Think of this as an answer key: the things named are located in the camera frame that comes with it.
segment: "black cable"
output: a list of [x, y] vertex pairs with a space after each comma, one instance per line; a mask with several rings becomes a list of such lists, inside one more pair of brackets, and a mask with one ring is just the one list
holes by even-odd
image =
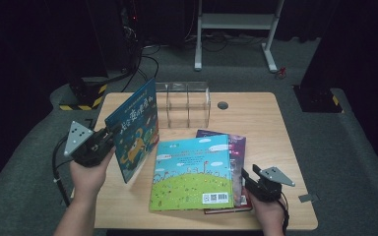
[[204, 46], [204, 44], [202, 44], [202, 48], [205, 49], [206, 51], [209, 51], [209, 52], [219, 52], [219, 51], [224, 50], [228, 46], [228, 40], [225, 37], [222, 37], [222, 40], [220, 40], [220, 41], [217, 41], [217, 38], [214, 37], [212, 39], [208, 39], [208, 42], [210, 42], [210, 43], [224, 43], [222, 48], [219, 48], [219, 49], [216, 49], [216, 50], [209, 49], [208, 47]]
[[117, 81], [120, 81], [122, 79], [125, 79], [125, 78], [129, 77], [131, 74], [132, 74], [132, 71], [130, 70], [126, 74], [118, 76], [118, 77], [115, 77], [115, 78], [112, 78], [112, 79], [108, 79], [108, 80], [101, 81], [101, 82], [85, 82], [85, 84], [87, 86], [94, 86], [94, 87], [104, 86], [104, 85], [110, 84], [112, 82], [117, 82]]
[[147, 81], [147, 75], [142, 70], [138, 69], [138, 73], [144, 78], [144, 81]]
[[283, 221], [282, 230], [283, 230], [283, 234], [286, 235], [286, 230], [287, 230], [287, 226], [289, 225], [290, 216], [289, 216], [289, 212], [288, 212], [289, 206], [288, 206], [288, 203], [287, 203], [287, 198], [284, 195], [284, 193], [282, 193], [282, 195], [284, 197], [284, 202], [286, 203], [286, 206], [284, 206], [284, 204], [282, 204], [282, 202], [280, 200], [277, 200], [277, 203], [281, 206], [281, 208], [283, 210], [284, 221]]
[[141, 59], [142, 59], [142, 53], [143, 53], [143, 50], [140, 50], [140, 58], [138, 60], [138, 64], [137, 64], [137, 68], [134, 70], [134, 73], [133, 75], [130, 77], [130, 79], [128, 80], [127, 84], [125, 85], [125, 87], [122, 89], [121, 92], [123, 92], [126, 88], [128, 88], [128, 86], [130, 85], [131, 81], [133, 80], [133, 78], [135, 77], [135, 75], [137, 74], [139, 68], [140, 68], [140, 64], [141, 64]]
[[156, 44], [156, 45], [152, 45], [152, 46], [145, 46], [143, 49], [147, 49], [147, 48], [155, 47], [155, 46], [157, 47], [157, 50], [156, 50], [156, 51], [154, 51], [154, 52], [152, 52], [152, 53], [148, 53], [148, 54], [142, 54], [142, 55], [143, 55], [143, 56], [150, 56], [150, 55], [153, 55], [153, 54], [159, 52], [160, 49], [161, 49], [161, 45], [160, 45], [159, 43]]
[[248, 39], [247, 41], [245, 42], [232, 42], [232, 38], [230, 38], [228, 40], [228, 44], [231, 45], [231, 46], [243, 46], [243, 45], [253, 45], [253, 44], [257, 44], [257, 43], [261, 43], [263, 40], [265, 39], [265, 37], [251, 37], [250, 39]]
[[158, 61], [153, 57], [149, 57], [149, 56], [142, 56], [142, 57], [149, 58], [149, 59], [153, 60], [154, 62], [156, 62], [157, 68], [156, 68], [156, 72], [155, 72], [155, 75], [154, 75], [154, 77], [156, 77], [158, 75]]
[[59, 174], [59, 172], [57, 170], [57, 166], [56, 166], [56, 159], [57, 159], [57, 151], [60, 149], [60, 147], [63, 145], [63, 143], [67, 141], [68, 137], [69, 137], [69, 133], [67, 133], [57, 143], [56, 147], [53, 150], [53, 156], [52, 156], [52, 161], [51, 161], [52, 170], [53, 170], [53, 177], [54, 177], [53, 182], [57, 184], [57, 187], [60, 191], [60, 194], [63, 198], [63, 201], [64, 201], [66, 207], [68, 207], [70, 205], [70, 199], [67, 197], [66, 189], [64, 188], [63, 183], [61, 182], [60, 174]]
[[186, 40], [186, 38], [188, 38], [190, 32], [192, 31], [193, 25], [194, 25], [194, 23], [195, 23], [195, 15], [196, 15], [196, 1], [193, 0], [192, 21], [191, 21], [191, 24], [190, 24], [190, 28], [189, 28], [189, 30], [188, 30], [188, 33], [187, 33], [186, 36], [185, 36], [185, 40]]
[[85, 121], [89, 121], [88, 129], [93, 130], [95, 128], [96, 122], [94, 122], [94, 119], [88, 118]]
[[67, 164], [67, 163], [71, 162], [72, 160], [73, 160], [73, 159], [69, 159], [69, 160], [66, 160], [66, 161], [64, 161], [64, 162], [61, 162], [60, 164], [58, 164], [58, 165], [56, 166], [56, 169], [58, 170], [58, 168], [60, 168], [62, 165]]

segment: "human hand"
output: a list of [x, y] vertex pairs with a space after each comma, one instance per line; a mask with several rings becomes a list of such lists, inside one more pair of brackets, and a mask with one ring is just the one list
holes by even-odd
[[106, 168], [115, 153], [115, 147], [106, 155], [100, 165], [85, 167], [75, 161], [70, 163], [70, 173], [75, 186], [75, 200], [94, 201], [105, 182]]
[[[284, 210], [281, 206], [276, 201], [270, 203], [259, 201], [250, 191], [247, 192], [253, 204], [256, 218], [262, 226], [264, 235], [284, 235]], [[279, 201], [285, 207], [284, 200], [279, 199]]]

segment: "gray carpet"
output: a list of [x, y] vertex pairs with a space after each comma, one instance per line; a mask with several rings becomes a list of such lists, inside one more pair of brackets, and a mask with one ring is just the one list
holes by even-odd
[[[303, 113], [291, 87], [300, 84], [318, 42], [274, 41], [275, 61], [287, 70], [283, 80], [269, 73], [258, 43], [228, 45], [218, 52], [204, 50], [201, 72], [193, 70], [194, 49], [162, 47], [156, 52], [153, 47], [144, 53], [156, 52], [151, 56], [159, 63], [158, 82], [208, 81], [211, 91], [270, 91], [276, 95], [308, 191], [320, 198], [313, 204], [318, 228], [288, 231], [287, 235], [378, 235], [378, 158], [346, 95], [333, 88], [345, 113]], [[216, 50], [222, 44], [204, 46]], [[156, 63], [143, 58], [141, 70], [150, 77]], [[134, 91], [144, 81], [137, 74], [125, 90]], [[123, 90], [126, 82], [109, 84], [106, 93]], [[53, 183], [51, 154], [72, 120], [88, 124], [98, 114], [98, 110], [59, 110], [66, 88], [49, 97], [53, 111], [24, 138], [0, 174], [0, 235], [51, 235], [64, 212]], [[59, 161], [63, 158], [60, 152]], [[70, 191], [67, 165], [60, 172]], [[105, 232], [99, 229], [95, 235]]]

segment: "book cover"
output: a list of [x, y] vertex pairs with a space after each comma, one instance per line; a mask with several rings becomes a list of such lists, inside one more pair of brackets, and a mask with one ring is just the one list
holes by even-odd
[[253, 209], [253, 204], [251, 203], [250, 197], [248, 196], [247, 189], [242, 188], [241, 192], [241, 203], [239, 206], [234, 206], [233, 208], [208, 208], [204, 210], [205, 214], [215, 214], [215, 213], [230, 213], [230, 212], [241, 212], [250, 211]]
[[[209, 137], [223, 135], [220, 132], [198, 130], [196, 137]], [[244, 167], [246, 138], [228, 134], [229, 161], [231, 163], [232, 193], [234, 194], [234, 205], [239, 207], [242, 200], [242, 176], [241, 169]]]
[[158, 143], [156, 81], [150, 79], [105, 119], [106, 127], [120, 131], [113, 140], [124, 182], [133, 177]]
[[228, 136], [159, 142], [150, 210], [234, 207]]

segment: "small round object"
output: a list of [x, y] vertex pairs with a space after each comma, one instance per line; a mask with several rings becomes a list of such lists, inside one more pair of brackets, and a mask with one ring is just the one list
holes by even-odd
[[226, 101], [220, 101], [218, 103], [218, 108], [221, 110], [226, 110], [228, 108], [228, 103], [226, 103]]

